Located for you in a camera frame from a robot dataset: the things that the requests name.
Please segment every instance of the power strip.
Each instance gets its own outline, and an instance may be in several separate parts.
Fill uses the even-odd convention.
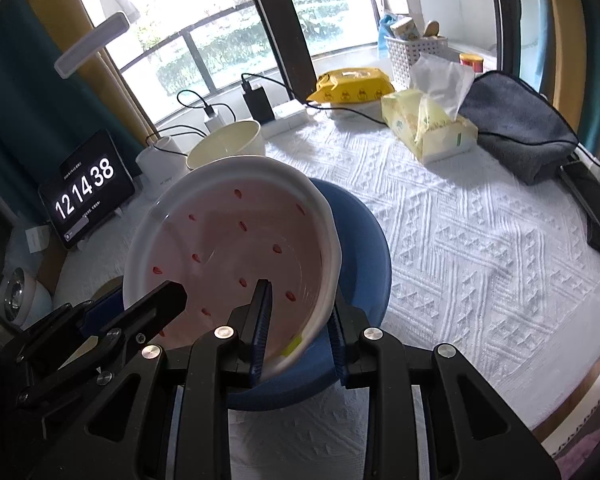
[[[302,126],[309,120],[306,108],[297,99],[276,106],[273,108],[273,115],[276,119],[264,123],[260,130],[264,139]]]

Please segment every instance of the black power adapter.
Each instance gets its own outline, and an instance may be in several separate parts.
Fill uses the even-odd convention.
[[[247,108],[251,112],[253,119],[260,124],[265,124],[276,119],[269,98],[267,98],[267,94],[262,86],[257,85],[255,88],[251,88],[251,84],[243,79],[242,90],[244,90],[242,97],[244,98],[244,102],[247,103]]]

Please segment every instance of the gray towel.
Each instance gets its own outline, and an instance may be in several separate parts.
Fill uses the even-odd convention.
[[[554,176],[578,142],[567,121],[539,93],[503,72],[476,78],[459,114],[478,127],[478,144],[526,184]],[[481,135],[493,132],[522,142],[554,142],[524,146],[512,140]]]

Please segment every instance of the yellow-green sticker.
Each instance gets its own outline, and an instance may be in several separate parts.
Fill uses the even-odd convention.
[[[289,343],[288,346],[280,353],[280,355],[282,355],[283,357],[288,357],[289,355],[291,355],[291,352],[293,352],[301,342],[302,342],[302,336],[297,335],[293,339],[293,341],[291,343]]]

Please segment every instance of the silver bolt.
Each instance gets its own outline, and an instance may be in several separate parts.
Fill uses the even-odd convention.
[[[442,355],[442,357],[449,359],[450,357],[456,355],[456,347],[445,343],[438,347],[438,353]]]
[[[230,326],[219,326],[214,334],[218,339],[229,339],[234,334],[234,329]]]
[[[160,355],[161,348],[158,345],[147,345],[142,349],[142,357],[145,359],[154,359]]]
[[[98,378],[96,379],[96,384],[98,386],[104,386],[105,384],[109,384],[113,379],[113,374],[111,372],[102,372]]]
[[[364,336],[371,341],[376,341],[382,337],[382,330],[375,327],[369,327],[363,332]]]

